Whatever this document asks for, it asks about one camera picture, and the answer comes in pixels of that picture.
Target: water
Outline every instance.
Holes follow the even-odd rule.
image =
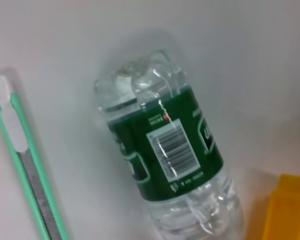
[[[99,110],[163,238],[242,240],[235,185],[186,73],[169,53],[123,63],[95,87]]]

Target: white slider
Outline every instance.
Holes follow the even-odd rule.
[[[10,81],[0,75],[0,107],[1,118],[16,152],[24,153],[29,148],[27,137],[19,116],[11,104],[14,89]]]

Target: yellow plastic object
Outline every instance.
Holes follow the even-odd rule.
[[[300,176],[280,177],[271,195],[262,240],[300,240]]]

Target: green bottle label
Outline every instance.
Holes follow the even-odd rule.
[[[223,166],[191,88],[108,125],[145,200],[186,194]]]

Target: barcode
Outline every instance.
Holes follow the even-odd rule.
[[[179,119],[149,132],[146,136],[169,183],[200,168]]]

